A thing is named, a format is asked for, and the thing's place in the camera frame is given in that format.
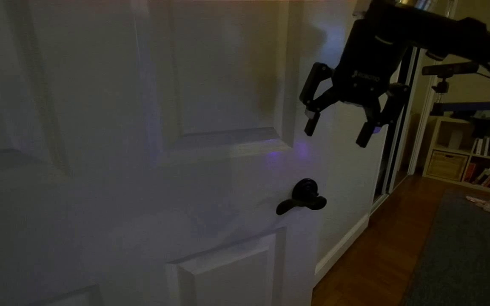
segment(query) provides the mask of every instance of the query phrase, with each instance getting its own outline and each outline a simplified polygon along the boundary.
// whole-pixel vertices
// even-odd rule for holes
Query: wooden floor
[[[406,179],[314,287],[313,306],[399,304],[445,191],[490,199],[490,194],[430,179]]]

